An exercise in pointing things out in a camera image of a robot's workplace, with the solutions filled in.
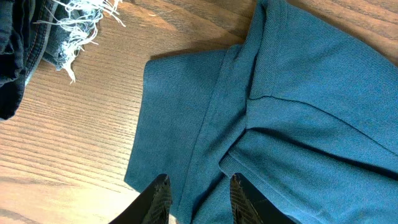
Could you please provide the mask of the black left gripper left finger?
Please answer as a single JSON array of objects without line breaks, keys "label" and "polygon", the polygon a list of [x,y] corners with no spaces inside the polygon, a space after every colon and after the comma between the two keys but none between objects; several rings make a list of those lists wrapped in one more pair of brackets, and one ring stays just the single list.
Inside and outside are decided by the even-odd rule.
[{"label": "black left gripper left finger", "polygon": [[171,205],[169,176],[160,174],[109,224],[168,224]]}]

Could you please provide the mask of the teal blue t-shirt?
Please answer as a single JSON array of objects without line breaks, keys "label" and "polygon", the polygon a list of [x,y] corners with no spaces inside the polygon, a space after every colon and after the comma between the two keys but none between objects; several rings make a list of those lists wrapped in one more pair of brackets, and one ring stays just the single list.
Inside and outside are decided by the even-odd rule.
[{"label": "teal blue t-shirt", "polygon": [[235,173],[297,223],[396,223],[397,67],[285,1],[241,45],[147,62],[126,183],[167,174],[180,223],[231,223]]}]

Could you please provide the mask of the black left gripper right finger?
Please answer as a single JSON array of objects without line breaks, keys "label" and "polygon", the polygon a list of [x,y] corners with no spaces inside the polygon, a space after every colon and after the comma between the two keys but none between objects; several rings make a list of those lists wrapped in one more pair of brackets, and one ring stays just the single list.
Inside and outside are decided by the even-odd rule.
[{"label": "black left gripper right finger", "polygon": [[241,173],[233,174],[229,191],[234,224],[295,224]]}]

